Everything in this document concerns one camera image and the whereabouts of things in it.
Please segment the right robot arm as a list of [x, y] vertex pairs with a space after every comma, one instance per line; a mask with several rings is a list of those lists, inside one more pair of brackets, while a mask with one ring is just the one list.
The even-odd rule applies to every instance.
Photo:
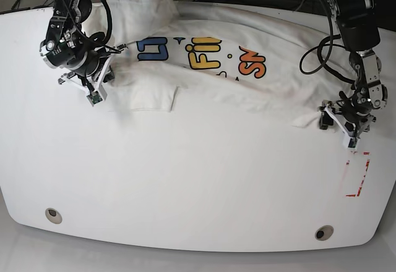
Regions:
[[92, 11], [91, 0], [55, 0], [46, 38], [40, 44], [40, 56], [50, 68], [67, 70], [58, 83], [83, 91], [91, 105], [106, 100], [103, 84], [114, 80], [111, 60], [127, 48], [108, 45], [113, 20], [107, 1], [100, 1], [106, 12], [105, 32], [87, 36], [83, 31], [82, 24]]

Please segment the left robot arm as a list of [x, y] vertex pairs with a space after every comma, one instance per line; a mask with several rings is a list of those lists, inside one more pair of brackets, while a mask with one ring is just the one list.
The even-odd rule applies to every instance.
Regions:
[[344, 134], [343, 144], [349, 149], [358, 146], [360, 135], [376, 121], [372, 111], [387, 104], [387, 88], [381, 83], [381, 61], [374, 52], [381, 39], [376, 24], [374, 0], [328, 0], [349, 62], [356, 74], [349, 80], [353, 93], [339, 93], [339, 100], [324, 100], [319, 107], [322, 130], [338, 125]]

